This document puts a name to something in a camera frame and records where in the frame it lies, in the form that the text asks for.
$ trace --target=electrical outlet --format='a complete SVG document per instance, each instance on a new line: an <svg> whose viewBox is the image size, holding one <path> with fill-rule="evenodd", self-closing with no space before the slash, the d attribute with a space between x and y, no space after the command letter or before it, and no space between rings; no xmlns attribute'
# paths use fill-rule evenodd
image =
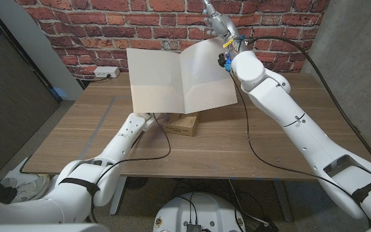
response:
<svg viewBox="0 0 371 232"><path fill-rule="evenodd" d="M94 70L94 74L98 78L107 77L108 74L111 77L117 77L120 73L120 70L117 67L110 67L110 66L99 66Z"/></svg>

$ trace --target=gray concrete wall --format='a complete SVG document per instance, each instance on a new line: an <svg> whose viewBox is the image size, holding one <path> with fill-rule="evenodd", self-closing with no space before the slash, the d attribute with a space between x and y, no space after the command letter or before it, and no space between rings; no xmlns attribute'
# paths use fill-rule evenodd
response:
<svg viewBox="0 0 371 232"><path fill-rule="evenodd" d="M371 1L331 0L310 56L371 146Z"/></svg>
<svg viewBox="0 0 371 232"><path fill-rule="evenodd" d="M0 1L0 18L63 100L75 101L83 89L31 16L15 1Z"/></svg>

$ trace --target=table leg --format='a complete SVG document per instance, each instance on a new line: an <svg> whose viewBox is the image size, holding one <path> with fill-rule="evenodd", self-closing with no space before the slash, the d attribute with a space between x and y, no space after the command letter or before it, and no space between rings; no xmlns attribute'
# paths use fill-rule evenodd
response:
<svg viewBox="0 0 371 232"><path fill-rule="evenodd" d="M287 197L287 192L284 186L284 182L281 180L274 180L273 185L274 185L274 190L276 190L277 198L280 203L281 212L283 213L284 220L286 222L293 221L293 214L291 213L289 198Z"/></svg>
<svg viewBox="0 0 371 232"><path fill-rule="evenodd" d="M120 176L119 182L117 183L117 188L114 192L113 201L111 202L111 207L109 209L110 215L116 215L119 210L122 194L124 193L124 188L126 187L126 180L127 177Z"/></svg>

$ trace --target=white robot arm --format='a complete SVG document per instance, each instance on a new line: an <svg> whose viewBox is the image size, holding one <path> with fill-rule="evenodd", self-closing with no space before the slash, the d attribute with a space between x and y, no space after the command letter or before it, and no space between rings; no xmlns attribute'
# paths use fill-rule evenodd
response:
<svg viewBox="0 0 371 232"><path fill-rule="evenodd" d="M149 114L130 114L100 155L70 162L45 197L8 205L0 203L0 224L84 222L90 214L91 201L94 206L104 206L111 200L121 169L120 164L113 164L127 157L140 132L150 129L154 122Z"/></svg>
<svg viewBox="0 0 371 232"><path fill-rule="evenodd" d="M333 142L290 97L286 78L264 68L233 22L216 12L210 0L203 3L208 23L229 49L224 55L226 70L240 80L254 105L283 128L313 173L322 177L319 182L330 198L350 216L371 220L371 163Z"/></svg>

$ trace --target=black strap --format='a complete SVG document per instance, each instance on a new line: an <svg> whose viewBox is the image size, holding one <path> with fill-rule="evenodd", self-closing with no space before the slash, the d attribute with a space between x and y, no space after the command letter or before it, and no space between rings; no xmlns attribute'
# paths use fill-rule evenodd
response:
<svg viewBox="0 0 371 232"><path fill-rule="evenodd" d="M362 203L366 197L368 196L368 193L371 191L371 183L366 185L363 188L357 189L353 194L352 198L356 204L360 206L360 203Z"/></svg>
<svg viewBox="0 0 371 232"><path fill-rule="evenodd" d="M87 188L88 193L92 197L94 197L94 194L98 190L100 190L100 188L98 188L98 186L96 184L91 183L87 180L81 180L81 179L76 179L76 178L65 178L59 184L62 184L62 183L78 184L78 185L84 186L85 188Z"/></svg>

